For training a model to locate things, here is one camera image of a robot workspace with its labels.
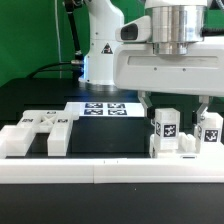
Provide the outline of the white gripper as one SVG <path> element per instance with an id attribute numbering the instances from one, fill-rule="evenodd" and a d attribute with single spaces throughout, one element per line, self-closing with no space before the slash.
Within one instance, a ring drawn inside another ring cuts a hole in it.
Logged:
<path id="1" fill-rule="evenodd" d="M 144 116 L 155 122 L 150 92 L 201 95 L 192 123 L 205 119 L 209 96 L 224 97 L 224 44 L 194 43 L 186 55 L 155 55 L 151 44 L 124 44 L 114 53 L 114 83 L 140 90 Z"/>

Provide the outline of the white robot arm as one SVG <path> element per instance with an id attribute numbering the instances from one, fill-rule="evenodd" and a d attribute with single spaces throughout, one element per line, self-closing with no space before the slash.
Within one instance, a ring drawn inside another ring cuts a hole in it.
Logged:
<path id="1" fill-rule="evenodd" d="M 84 0 L 90 51 L 81 82 L 149 92 L 197 95 L 202 117 L 212 97 L 224 97 L 224 31 L 204 26 L 212 0 L 143 0 L 145 14 L 129 23 L 111 0 Z"/>

